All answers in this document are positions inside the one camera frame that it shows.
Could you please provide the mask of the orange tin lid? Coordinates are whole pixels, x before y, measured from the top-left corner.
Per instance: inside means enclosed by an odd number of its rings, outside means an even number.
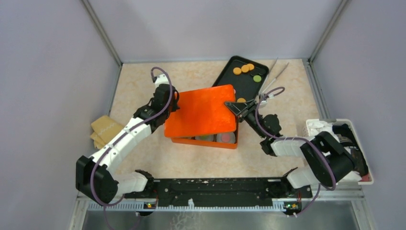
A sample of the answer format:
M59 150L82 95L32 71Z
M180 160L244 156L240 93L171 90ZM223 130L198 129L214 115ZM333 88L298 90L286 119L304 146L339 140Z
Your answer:
M230 84L180 92L179 109L166 120L164 136L183 138L235 131L236 117L225 105L235 100Z

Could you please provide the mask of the orange cookie tin box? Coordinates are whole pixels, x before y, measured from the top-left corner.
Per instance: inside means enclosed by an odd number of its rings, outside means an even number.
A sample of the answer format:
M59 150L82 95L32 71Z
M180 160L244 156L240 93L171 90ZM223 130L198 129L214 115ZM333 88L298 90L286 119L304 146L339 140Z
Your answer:
M212 142L209 141L200 141L195 140L194 137L183 137L183 138L171 138L173 143L178 144L188 144L188 145L195 145L195 146L204 146L204 147L213 147L213 148L222 148L222 149L231 149L234 150L238 146L238 124L236 130L234 131L236 135L236 142L235 144L227 144L227 143L218 143L216 142L216 135L214 134L214 140Z

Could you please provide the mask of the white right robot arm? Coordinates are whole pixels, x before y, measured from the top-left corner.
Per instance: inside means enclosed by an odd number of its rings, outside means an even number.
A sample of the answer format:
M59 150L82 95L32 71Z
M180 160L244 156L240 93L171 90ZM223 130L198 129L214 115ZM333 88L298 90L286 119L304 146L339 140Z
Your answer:
M337 182L355 169L353 156L329 132L322 131L310 137L286 137L280 133L282 127L278 116L259 114L255 100L225 102L225 106L239 122L245 121L263 139L260 146L265 154L306 160L305 167L292 169L283 176L281 192L286 197L294 197L300 188L313 184L334 189Z

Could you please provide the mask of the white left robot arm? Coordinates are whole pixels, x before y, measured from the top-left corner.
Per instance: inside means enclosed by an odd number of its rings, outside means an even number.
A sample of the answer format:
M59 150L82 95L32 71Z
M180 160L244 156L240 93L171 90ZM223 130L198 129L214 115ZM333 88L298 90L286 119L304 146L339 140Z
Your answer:
M140 197L148 198L153 194L152 177L145 171L115 174L137 144L165 124L170 114L179 109L177 90L168 74L163 72L152 76L152 80L155 92L149 102L136 110L110 142L90 157L81 156L76 162L76 189L102 206L110 205L116 196L136 192Z

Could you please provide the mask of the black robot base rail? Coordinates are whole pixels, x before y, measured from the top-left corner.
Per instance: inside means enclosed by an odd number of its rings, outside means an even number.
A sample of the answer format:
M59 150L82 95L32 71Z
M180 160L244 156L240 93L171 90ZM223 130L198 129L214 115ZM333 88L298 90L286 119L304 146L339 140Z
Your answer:
M152 199L158 207L270 207L277 198L311 198L310 186L292 188L282 177L189 178L149 180L144 191L126 199Z

